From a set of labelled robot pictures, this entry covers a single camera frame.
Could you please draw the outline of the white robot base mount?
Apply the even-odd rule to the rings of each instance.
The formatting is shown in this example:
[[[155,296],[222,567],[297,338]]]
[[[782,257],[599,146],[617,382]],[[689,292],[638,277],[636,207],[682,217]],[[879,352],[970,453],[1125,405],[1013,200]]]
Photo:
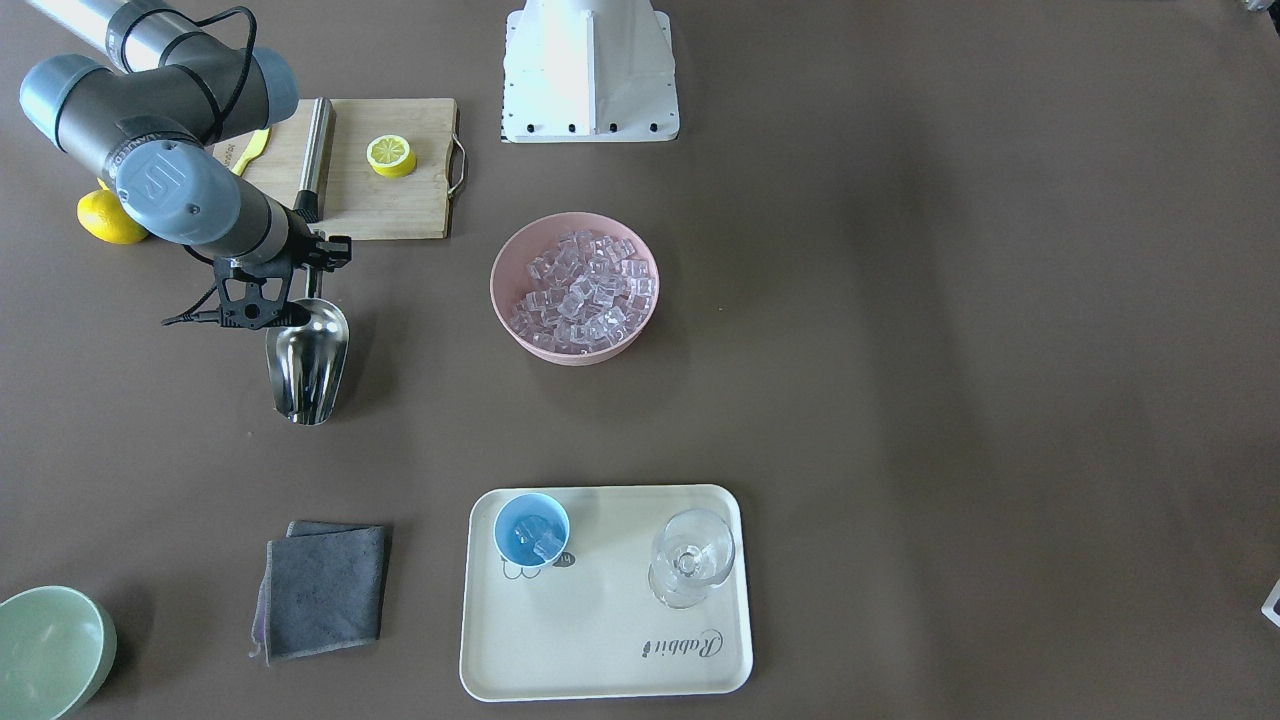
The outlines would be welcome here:
[[[675,70],[669,17],[649,1],[527,1],[506,18],[500,138],[672,141]]]

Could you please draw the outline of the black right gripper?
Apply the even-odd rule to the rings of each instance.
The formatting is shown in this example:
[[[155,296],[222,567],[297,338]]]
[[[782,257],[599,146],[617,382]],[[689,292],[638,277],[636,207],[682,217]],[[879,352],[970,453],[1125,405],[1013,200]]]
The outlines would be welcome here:
[[[310,228],[302,217],[285,209],[285,255],[296,270],[307,266],[316,272],[335,272],[352,259],[352,238],[344,234],[323,236]]]

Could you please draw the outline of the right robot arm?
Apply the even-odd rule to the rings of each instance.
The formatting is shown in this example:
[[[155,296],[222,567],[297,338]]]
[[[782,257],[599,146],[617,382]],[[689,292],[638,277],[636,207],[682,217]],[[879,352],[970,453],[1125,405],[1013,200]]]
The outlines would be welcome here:
[[[257,44],[255,15],[232,47],[164,1],[37,1],[37,12],[97,49],[49,58],[20,83],[29,122],[104,181],[150,234],[209,261],[334,270],[351,258],[297,213],[215,159],[209,147],[291,118],[300,91],[288,61]]]

